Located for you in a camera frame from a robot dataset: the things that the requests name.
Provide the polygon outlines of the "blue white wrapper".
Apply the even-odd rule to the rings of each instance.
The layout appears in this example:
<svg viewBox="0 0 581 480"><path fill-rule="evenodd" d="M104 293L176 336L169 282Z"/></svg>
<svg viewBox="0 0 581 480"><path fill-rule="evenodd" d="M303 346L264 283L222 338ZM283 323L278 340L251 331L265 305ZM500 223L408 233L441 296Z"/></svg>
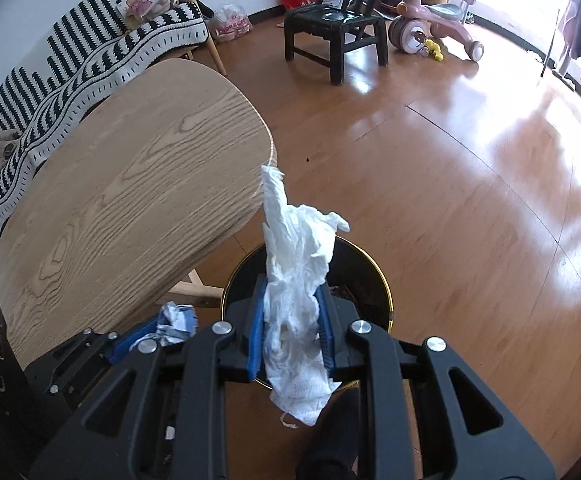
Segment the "blue white wrapper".
<svg viewBox="0 0 581 480"><path fill-rule="evenodd" d="M181 344L194 337L198 329L198 318L191 304L164 304L157 318L156 335L163 347Z"/></svg>

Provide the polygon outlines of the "pink kids tricycle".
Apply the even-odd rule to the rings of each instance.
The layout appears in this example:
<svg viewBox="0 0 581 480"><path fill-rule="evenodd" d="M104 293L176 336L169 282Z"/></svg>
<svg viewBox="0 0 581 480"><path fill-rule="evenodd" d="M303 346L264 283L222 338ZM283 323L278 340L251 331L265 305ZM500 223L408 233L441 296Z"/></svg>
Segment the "pink kids tricycle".
<svg viewBox="0 0 581 480"><path fill-rule="evenodd" d="M422 0L401 0L395 7L397 16L388 26L388 41L398 51L417 54L431 47L426 41L450 37L458 41L469 59L478 63L485 48L474 40L465 28L465 13L476 0L460 0L463 6L455 3L425 4Z"/></svg>

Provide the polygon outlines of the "white red plastic bag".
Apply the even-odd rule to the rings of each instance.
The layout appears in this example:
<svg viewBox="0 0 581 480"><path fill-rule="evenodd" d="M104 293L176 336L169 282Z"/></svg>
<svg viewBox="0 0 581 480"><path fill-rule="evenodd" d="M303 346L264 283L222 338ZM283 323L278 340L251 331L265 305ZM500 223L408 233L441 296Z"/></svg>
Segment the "white red plastic bag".
<svg viewBox="0 0 581 480"><path fill-rule="evenodd" d="M238 4L226 4L214 11L208 28L214 41L229 42L251 32L252 24L245 10Z"/></svg>

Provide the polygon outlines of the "black gold-rimmed trash bin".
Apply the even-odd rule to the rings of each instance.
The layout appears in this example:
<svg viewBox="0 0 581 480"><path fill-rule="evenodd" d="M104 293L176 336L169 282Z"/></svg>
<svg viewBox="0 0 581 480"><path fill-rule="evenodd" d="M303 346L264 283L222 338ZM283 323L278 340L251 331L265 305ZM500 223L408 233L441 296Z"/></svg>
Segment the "black gold-rimmed trash bin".
<svg viewBox="0 0 581 480"><path fill-rule="evenodd" d="M266 247L260 245L240 262L228 280L220 302L221 318L235 301L252 295L258 276L265 273ZM385 275L366 252L340 236L335 240L327 286L334 299L354 304L362 320L391 331L394 305Z"/></svg>

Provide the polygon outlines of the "white tissue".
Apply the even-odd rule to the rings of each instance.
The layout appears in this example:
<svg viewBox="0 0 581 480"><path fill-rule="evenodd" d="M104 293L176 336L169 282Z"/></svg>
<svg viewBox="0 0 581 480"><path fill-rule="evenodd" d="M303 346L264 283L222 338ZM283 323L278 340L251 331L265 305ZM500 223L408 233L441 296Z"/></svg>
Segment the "white tissue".
<svg viewBox="0 0 581 480"><path fill-rule="evenodd" d="M336 234L349 230L336 212L323 214L287 200L284 174L261 168L266 245L263 364L270 400L284 416L313 426L338 382L327 374L315 293L327 281Z"/></svg>

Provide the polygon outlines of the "black wooden chair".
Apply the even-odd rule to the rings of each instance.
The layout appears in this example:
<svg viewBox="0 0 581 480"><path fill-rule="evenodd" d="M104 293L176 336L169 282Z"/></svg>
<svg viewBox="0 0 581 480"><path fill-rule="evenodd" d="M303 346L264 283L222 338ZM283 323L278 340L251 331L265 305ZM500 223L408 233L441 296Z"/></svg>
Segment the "black wooden chair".
<svg viewBox="0 0 581 480"><path fill-rule="evenodd" d="M290 10L284 18L284 58L291 62L295 56L318 63L330 71L333 86L344 82L345 56L364 47L373 46L379 66L389 63L386 20L374 11L379 0L341 0L338 6L317 0L307 6ZM308 34L329 44L327 58L295 44L295 36Z"/></svg>

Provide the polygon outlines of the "black white striped sofa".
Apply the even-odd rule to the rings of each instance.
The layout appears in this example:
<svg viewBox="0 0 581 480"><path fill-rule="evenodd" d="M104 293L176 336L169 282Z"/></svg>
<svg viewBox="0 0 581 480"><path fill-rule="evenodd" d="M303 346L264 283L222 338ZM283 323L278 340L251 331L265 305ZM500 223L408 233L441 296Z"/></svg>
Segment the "black white striped sofa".
<svg viewBox="0 0 581 480"><path fill-rule="evenodd" d="M64 14L0 84L0 131L18 129L18 147L0 173L0 236L29 184L86 115L149 66L205 46L223 73L209 8L178 0L138 23L126 0L82 0Z"/></svg>

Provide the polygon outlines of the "yellow toy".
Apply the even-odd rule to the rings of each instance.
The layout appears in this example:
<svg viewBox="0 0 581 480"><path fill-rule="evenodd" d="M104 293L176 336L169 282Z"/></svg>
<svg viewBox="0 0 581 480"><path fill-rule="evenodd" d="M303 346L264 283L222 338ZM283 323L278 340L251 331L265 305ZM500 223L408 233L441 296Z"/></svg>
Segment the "yellow toy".
<svg viewBox="0 0 581 480"><path fill-rule="evenodd" d="M443 62L445 56L441 52L440 45L436 41L426 38L420 47L419 55L424 58L432 58L436 62Z"/></svg>

